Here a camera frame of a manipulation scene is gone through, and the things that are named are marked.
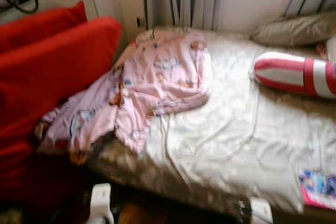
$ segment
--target cartoon print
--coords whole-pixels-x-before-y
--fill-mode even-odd
[[[129,79],[126,79],[126,80],[124,80],[124,84],[125,84],[125,85],[131,85],[131,84],[132,84],[132,82],[131,82],[131,80],[129,80]]]
[[[41,119],[34,127],[34,135],[39,141],[42,141],[50,127],[51,123]]]
[[[123,72],[123,67],[118,67],[114,69],[110,75],[109,75],[109,80],[112,84],[117,84],[120,82],[121,74]]]
[[[154,61],[154,66],[161,70],[171,70],[178,65],[180,65],[180,62],[175,57],[170,58],[161,55],[157,56],[157,58]]]
[[[76,135],[79,134],[83,125],[89,122],[94,117],[95,114],[96,114],[95,110],[77,111],[77,113],[72,117],[70,123],[70,138],[75,138]]]
[[[206,48],[206,43],[203,41],[196,40],[190,44],[190,47],[193,50],[203,50],[204,48]]]
[[[118,93],[119,93],[119,86],[113,85],[107,90],[106,95],[103,99],[103,103],[104,104],[110,103],[110,101],[113,100]]]
[[[308,170],[301,171],[299,179],[302,186],[310,192],[336,196],[336,176],[321,175]]]
[[[163,73],[159,72],[156,74],[156,78],[159,82],[163,82],[164,81],[164,75]]]
[[[184,87],[184,88],[193,88],[194,84],[192,81],[184,81],[184,80],[180,80],[179,81],[179,85]]]
[[[155,117],[155,114],[156,114],[156,108],[149,108],[147,110],[146,118],[151,120],[153,119],[153,117]]]
[[[123,88],[123,85],[120,84],[118,86],[118,91],[120,91],[120,92],[116,92],[114,95],[112,95],[110,97],[110,99],[109,99],[109,104],[110,105],[118,105],[120,107],[121,105],[124,104],[124,98],[123,98],[123,96],[124,96],[125,92],[121,92],[122,88]]]

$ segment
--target mattress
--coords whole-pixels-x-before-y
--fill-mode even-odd
[[[213,68],[208,103],[156,117],[139,156],[108,140],[89,168],[112,181],[219,212],[227,195],[240,195],[302,213],[297,171],[336,173],[334,103],[260,87],[249,69],[267,51],[317,54],[204,33]]]

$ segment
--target book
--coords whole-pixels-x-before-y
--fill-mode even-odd
[[[307,206],[336,210],[336,174],[300,170],[299,180]]]

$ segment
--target red sofa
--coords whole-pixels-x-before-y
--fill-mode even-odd
[[[43,14],[37,17],[30,29],[25,27],[20,43],[12,48],[7,43],[6,49],[0,49],[0,200],[17,202],[44,218],[78,189],[82,180],[67,156],[36,154],[33,128],[43,114],[111,68],[121,25],[112,18],[87,22],[81,14],[80,21],[58,23],[59,29],[51,29],[49,36],[34,33],[38,20],[45,22]],[[10,25],[32,22],[31,17],[27,19]],[[43,29],[50,21],[38,27]],[[1,36],[5,35],[2,29],[12,30],[8,26],[0,27]],[[9,43],[17,39],[10,36]]]

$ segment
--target floor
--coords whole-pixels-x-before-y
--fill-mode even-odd
[[[237,223],[230,217],[188,207],[142,191],[130,188],[121,188],[121,190],[124,191],[124,199],[121,204],[119,224]]]
[[[69,197],[48,224],[82,224],[89,218],[92,185],[107,181],[88,171],[85,174],[89,181],[86,190]],[[118,224],[237,223],[227,216],[189,207],[130,187],[110,184],[111,209]]]

